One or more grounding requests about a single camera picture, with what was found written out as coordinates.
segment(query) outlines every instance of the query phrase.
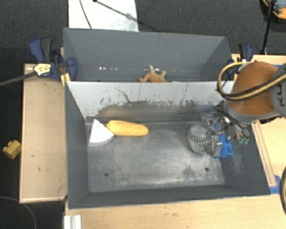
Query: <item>gray bin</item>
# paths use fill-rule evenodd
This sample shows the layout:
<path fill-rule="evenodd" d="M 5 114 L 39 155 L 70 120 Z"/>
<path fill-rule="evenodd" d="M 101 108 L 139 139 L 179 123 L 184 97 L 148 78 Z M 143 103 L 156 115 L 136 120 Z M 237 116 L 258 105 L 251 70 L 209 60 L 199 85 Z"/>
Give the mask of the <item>gray bin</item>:
<path fill-rule="evenodd" d="M 190 67 L 187 63 L 189 58 L 179 57 L 178 62 L 184 68 L 181 68 L 181 74 L 180 71 L 174 74 L 170 68 L 172 65 L 161 64 L 160 59 L 166 60 L 166 54 L 158 54 L 157 63 L 146 60 L 139 66 L 134 61 L 143 60 L 144 57 L 137 52 L 128 57 L 133 60 L 134 71 L 126 71 L 130 72 L 129 75 L 126 72 L 125 75 L 120 74 L 123 68 L 117 71 L 111 68 L 114 69 L 117 65 L 130 67 L 130 64 L 126 59 L 122 61 L 123 55 L 115 61 L 109 57 L 111 53 L 117 56 L 115 50 L 120 48 L 107 48 L 103 52 L 104 58 L 92 53 L 102 53 L 95 48 L 98 45 L 105 48 L 108 41 L 102 41 L 102 38 L 110 38 L 109 34 L 115 38 L 114 44 L 128 47 L 121 39 L 126 35 L 125 32 L 65 30 L 65 57 L 76 57 L 80 80 L 68 82 L 65 88 L 69 208 L 167 203 L 270 193 L 252 130 L 250 142 L 246 146 L 232 143 L 234 155 L 225 159 L 196 154 L 187 143 L 188 127 L 199 121 L 201 113 L 210 110 L 221 100 L 215 91 L 216 82 L 213 81 L 217 75 L 203 73 L 207 67 L 202 66 L 206 62 L 196 61 L 197 64 Z M 172 38 L 177 40 L 179 44 L 174 47 L 189 46 L 182 44 L 183 40 L 175 34 L 147 33 L 148 39 L 141 33 L 135 34 L 138 35 L 146 41 L 153 39 L 154 35 L 160 38 L 157 42 L 164 40 L 162 35 L 167 41 Z M 98 44 L 93 43 L 94 36 Z M 196 40 L 201 42 L 202 36 L 180 36 L 195 45 L 192 47 L 193 52 L 200 50 Z M 226 52 L 226 44 L 222 44 L 225 39 L 217 39 L 214 43 L 225 48 L 218 49 L 222 51 L 220 55 L 229 54 Z M 209 52 L 209 57 L 205 57 L 205 60 L 208 61 L 216 54 Z M 138 83 L 137 78 L 144 75 L 144 68 L 148 64 L 159 64 L 159 68 L 165 69 L 170 75 L 167 80 L 179 79 L 182 70 L 187 73 L 196 72 L 197 75 L 187 76 L 191 82 Z M 107 71 L 98 70 L 100 65 L 106 65 Z M 221 66 L 216 67 L 218 69 L 214 69 L 214 72 L 220 70 Z M 207 76 L 211 79 L 202 82 Z M 231 84 L 225 86 L 227 91 Z M 112 119 L 143 123 L 149 127 L 150 132 L 144 137 L 115 136 L 106 145 L 88 147 L 94 118 L 104 124 Z"/>

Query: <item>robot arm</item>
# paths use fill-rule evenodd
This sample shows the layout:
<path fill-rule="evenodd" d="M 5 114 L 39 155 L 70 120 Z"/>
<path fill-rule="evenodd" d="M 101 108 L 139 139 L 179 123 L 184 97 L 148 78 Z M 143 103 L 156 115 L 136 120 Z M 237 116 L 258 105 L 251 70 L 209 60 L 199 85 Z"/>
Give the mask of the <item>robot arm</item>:
<path fill-rule="evenodd" d="M 234 119 L 251 124 L 278 116 L 286 118 L 286 63 L 279 69 L 265 62 L 246 65 L 230 94 L 222 91 L 222 75 L 219 75 L 217 90 L 226 99 L 225 111 Z"/>
<path fill-rule="evenodd" d="M 214 155 L 221 147 L 218 140 L 221 134 L 226 134 L 230 141 L 246 144 L 249 137 L 247 125 L 279 116 L 286 118 L 286 64 L 279 69 L 265 62 L 243 65 L 243 62 L 232 63 L 220 72 L 217 91 L 224 100 L 211 112 L 203 114 L 201 123 L 188 130 L 188 141 L 194 152 Z M 227 94 L 223 91 L 221 79 L 235 66 L 242 69 Z M 198 142 L 199 137 L 205 142 Z"/>

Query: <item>yellow cable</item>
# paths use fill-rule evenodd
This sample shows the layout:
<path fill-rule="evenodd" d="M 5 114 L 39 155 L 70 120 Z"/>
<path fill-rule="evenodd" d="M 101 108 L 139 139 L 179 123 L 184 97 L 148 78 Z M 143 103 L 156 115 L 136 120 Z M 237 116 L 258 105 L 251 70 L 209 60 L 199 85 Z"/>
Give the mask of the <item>yellow cable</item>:
<path fill-rule="evenodd" d="M 219 73 L 219 76 L 218 76 L 218 81 L 217 81 L 217 88 L 218 88 L 218 91 L 221 95 L 227 95 L 224 91 L 223 91 L 223 88 L 221 86 L 221 79 L 223 77 L 223 74 L 226 72 L 226 70 L 232 68 L 233 66 L 235 65 L 241 65 L 241 64 L 244 64 L 244 62 L 235 62 L 235 63 L 231 63 L 231 64 L 228 64 L 225 68 L 222 69 L 222 71 Z M 226 99 L 228 100 L 243 100 L 243 99 L 246 99 L 246 98 L 249 98 L 249 97 L 253 97 L 263 91 L 265 91 L 267 88 L 269 87 L 272 87 L 274 85 L 276 85 L 277 83 L 283 81 L 284 79 L 286 79 L 286 73 L 281 75 L 280 77 L 278 77 L 277 79 L 275 79 L 273 82 L 259 88 L 259 89 L 256 89 L 254 90 L 253 92 L 250 92 L 250 93 L 247 93 L 247 94 L 244 94 L 242 96 L 235 96 L 235 97 L 225 97 Z"/>

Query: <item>bin floor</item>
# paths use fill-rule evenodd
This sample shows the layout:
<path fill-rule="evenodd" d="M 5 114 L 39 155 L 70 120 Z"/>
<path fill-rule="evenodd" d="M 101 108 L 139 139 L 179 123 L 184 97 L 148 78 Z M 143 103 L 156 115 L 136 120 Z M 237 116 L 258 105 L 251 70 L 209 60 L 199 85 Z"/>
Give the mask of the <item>bin floor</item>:
<path fill-rule="evenodd" d="M 224 184 L 220 160 L 191 150 L 187 131 L 192 124 L 145 123 L 146 136 L 115 136 L 103 146 L 88 147 L 90 192 Z"/>

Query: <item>yellow object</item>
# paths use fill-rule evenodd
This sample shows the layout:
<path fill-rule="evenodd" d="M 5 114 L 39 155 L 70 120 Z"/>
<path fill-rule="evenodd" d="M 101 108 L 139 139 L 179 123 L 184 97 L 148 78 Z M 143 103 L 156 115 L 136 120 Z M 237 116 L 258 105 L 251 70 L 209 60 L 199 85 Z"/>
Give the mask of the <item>yellow object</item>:
<path fill-rule="evenodd" d="M 65 82 L 69 82 L 70 80 L 71 79 L 70 79 L 69 73 L 65 73 L 61 75 L 61 83 L 63 87 L 65 87 Z"/>
<path fill-rule="evenodd" d="M 21 151 L 21 143 L 17 140 L 10 141 L 6 147 L 3 148 L 3 153 L 10 159 L 14 159 Z"/>
<path fill-rule="evenodd" d="M 111 120 L 106 126 L 113 134 L 120 136 L 143 136 L 147 135 L 149 130 L 142 124 Z"/>

